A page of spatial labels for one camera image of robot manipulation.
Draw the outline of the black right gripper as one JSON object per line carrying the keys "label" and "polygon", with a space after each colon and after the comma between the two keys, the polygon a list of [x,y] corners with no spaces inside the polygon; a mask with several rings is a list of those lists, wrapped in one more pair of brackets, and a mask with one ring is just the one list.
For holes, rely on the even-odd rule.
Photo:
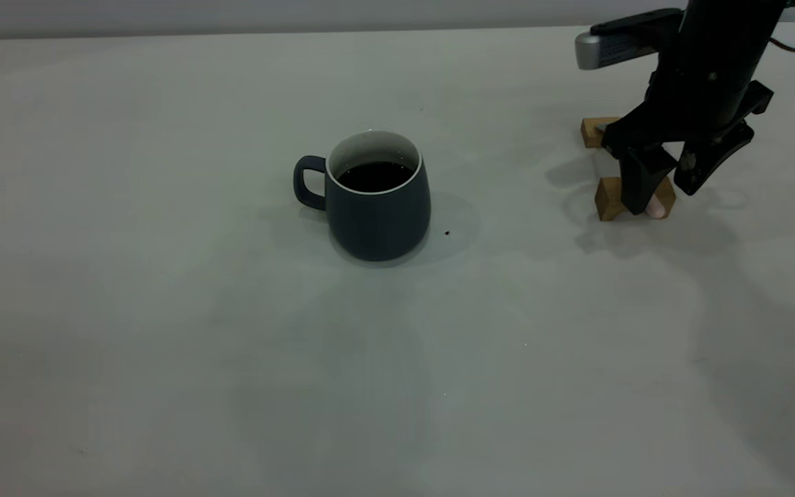
{"label": "black right gripper", "polygon": [[[602,147],[620,158],[622,204],[644,212],[675,167],[674,183],[694,195],[754,129],[738,119],[783,1],[690,1],[612,20],[603,37],[631,37],[658,54],[644,102],[607,126]],[[678,161],[661,144],[685,142]]]}

